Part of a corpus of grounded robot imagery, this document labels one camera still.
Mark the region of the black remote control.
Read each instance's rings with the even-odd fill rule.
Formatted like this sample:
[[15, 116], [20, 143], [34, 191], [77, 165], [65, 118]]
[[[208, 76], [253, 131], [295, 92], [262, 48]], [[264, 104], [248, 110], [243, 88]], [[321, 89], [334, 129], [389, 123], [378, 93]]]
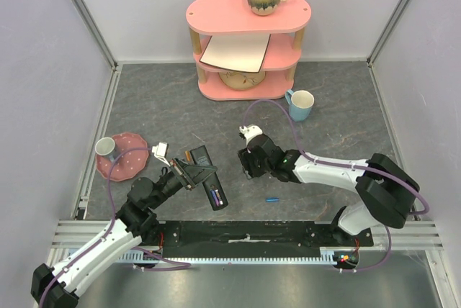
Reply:
[[[208, 151], [204, 145], [190, 150], [190, 155], [192, 156], [192, 160], [194, 164], [200, 166], [212, 166], [211, 158], [208, 154]], [[218, 178], [217, 173], [211, 174], [203, 183], [202, 183], [205, 193], [207, 194], [208, 200], [210, 205], [214, 211], [218, 211], [224, 209], [228, 206], [228, 200], [224, 194], [223, 187], [221, 186], [220, 180]], [[216, 205], [212, 195], [210, 193], [211, 189], [218, 189], [220, 193], [220, 197], [223, 200], [223, 205]]]

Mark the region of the blue purple battery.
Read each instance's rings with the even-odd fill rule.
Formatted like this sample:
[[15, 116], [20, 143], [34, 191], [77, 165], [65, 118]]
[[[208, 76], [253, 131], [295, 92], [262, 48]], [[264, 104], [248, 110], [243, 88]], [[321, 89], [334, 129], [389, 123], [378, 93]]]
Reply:
[[218, 203], [219, 205], [223, 205], [223, 200], [222, 198], [220, 197], [220, 193], [219, 193], [219, 190], [218, 189], [213, 189], [213, 192], [218, 200]]

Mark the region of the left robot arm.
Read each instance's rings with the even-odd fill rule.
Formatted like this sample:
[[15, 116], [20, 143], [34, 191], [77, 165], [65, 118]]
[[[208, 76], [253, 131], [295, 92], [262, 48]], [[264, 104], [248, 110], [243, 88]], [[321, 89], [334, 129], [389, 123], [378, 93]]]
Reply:
[[32, 275], [31, 295], [39, 307], [76, 307], [79, 297], [101, 272], [125, 252], [152, 245], [161, 233], [154, 209], [176, 192], [191, 190], [216, 172], [215, 166], [174, 158], [157, 182], [136, 179], [109, 224], [93, 239], [53, 267], [41, 264]]

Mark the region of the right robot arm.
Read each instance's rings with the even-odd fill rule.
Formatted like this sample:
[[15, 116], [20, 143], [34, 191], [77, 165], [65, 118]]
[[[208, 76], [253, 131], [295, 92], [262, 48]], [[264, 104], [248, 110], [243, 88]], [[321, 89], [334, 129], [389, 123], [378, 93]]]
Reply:
[[331, 240], [348, 245], [360, 232], [378, 224], [401, 229], [411, 212], [418, 184], [389, 157], [375, 153], [369, 160], [336, 160], [299, 150], [282, 150], [262, 132], [246, 133], [238, 157], [248, 178], [268, 173], [281, 182], [323, 184], [358, 193], [360, 201], [343, 207], [330, 227]]

